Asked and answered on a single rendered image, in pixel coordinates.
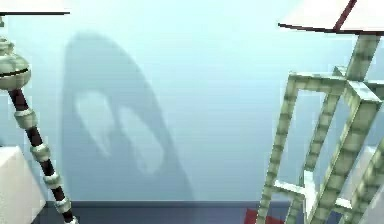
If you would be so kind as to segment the floor lamp with ringed pole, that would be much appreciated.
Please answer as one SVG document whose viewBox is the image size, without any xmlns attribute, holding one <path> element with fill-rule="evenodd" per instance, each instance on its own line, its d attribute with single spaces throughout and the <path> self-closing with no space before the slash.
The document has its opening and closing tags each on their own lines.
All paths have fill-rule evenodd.
<svg viewBox="0 0 384 224">
<path fill-rule="evenodd" d="M 67 15 L 70 11 L 65 0 L 0 0 L 0 27 L 4 26 L 6 15 Z M 54 206 L 62 215 L 64 224 L 79 224 L 72 212 L 71 200 L 62 188 L 61 175 L 51 161 L 51 151 L 42 140 L 38 130 L 35 111 L 29 107 L 22 88 L 31 79 L 30 63 L 14 52 L 14 44 L 0 35 L 0 90 L 7 91 L 15 108 L 14 117 L 31 144 L 30 152 L 43 172 L 43 181 L 51 190 Z"/>
</svg>

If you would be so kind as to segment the white box-shaped furniture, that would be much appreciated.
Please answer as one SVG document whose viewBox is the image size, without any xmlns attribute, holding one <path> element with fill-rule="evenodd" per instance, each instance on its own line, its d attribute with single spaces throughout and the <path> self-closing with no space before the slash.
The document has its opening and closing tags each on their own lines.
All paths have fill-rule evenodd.
<svg viewBox="0 0 384 224">
<path fill-rule="evenodd" d="M 0 147 L 0 224 L 32 224 L 45 204 L 21 149 Z"/>
</svg>

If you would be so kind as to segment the floor lamp with square frame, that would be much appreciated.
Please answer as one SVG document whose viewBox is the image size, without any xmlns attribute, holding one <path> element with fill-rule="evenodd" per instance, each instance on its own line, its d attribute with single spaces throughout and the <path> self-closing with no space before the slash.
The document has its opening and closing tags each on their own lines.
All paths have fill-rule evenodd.
<svg viewBox="0 0 384 224">
<path fill-rule="evenodd" d="M 351 199 L 340 192 L 384 101 L 384 81 L 365 79 L 380 38 L 384 36 L 384 0 L 302 0 L 278 23 L 281 28 L 353 34 L 357 37 L 349 64 L 336 67 L 330 75 L 291 72 L 284 94 L 272 152 L 255 224 L 267 224 L 274 193 L 292 197 L 284 224 L 296 224 L 299 212 L 304 224 L 326 224 L 333 211 L 340 212 L 338 224 L 359 224 L 371 200 L 384 182 L 384 139 L 363 171 Z M 296 99 L 301 90 L 325 94 L 300 183 L 277 179 Z M 313 181 L 321 148 L 330 128 L 338 101 L 343 99 L 350 114 L 320 186 Z"/>
</svg>

